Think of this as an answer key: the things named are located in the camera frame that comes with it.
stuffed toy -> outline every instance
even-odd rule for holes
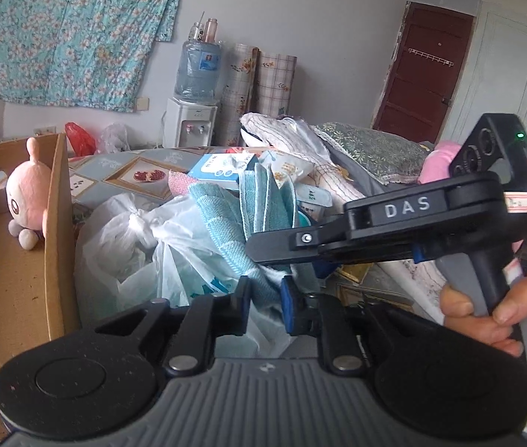
[[[6,200],[13,217],[9,233],[19,238],[25,250],[31,250],[39,240],[38,231],[46,237],[50,168],[40,162],[38,140],[27,140],[30,160],[13,170],[6,181]]]

plush toy antenna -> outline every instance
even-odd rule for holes
[[[27,152],[30,154],[31,162],[40,161],[40,146],[38,145],[38,139],[31,137],[27,140]]]

plush toy foot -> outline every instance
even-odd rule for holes
[[[13,237],[19,236],[19,233],[23,230],[23,227],[19,225],[15,220],[9,222],[9,233]]]
[[[38,236],[33,230],[24,228],[21,232],[19,232],[19,244],[25,250],[31,250],[36,246],[37,243]]]

brown door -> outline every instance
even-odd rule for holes
[[[473,17],[411,3],[374,129],[435,142],[464,61]]]

metal screw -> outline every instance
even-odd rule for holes
[[[176,371],[187,371],[197,366],[197,358],[189,355],[179,355],[170,358],[168,362],[170,367]]]
[[[332,364],[340,371],[352,371],[361,368],[363,366],[363,361],[361,361],[360,358],[357,358],[356,356],[343,355],[334,358]]]

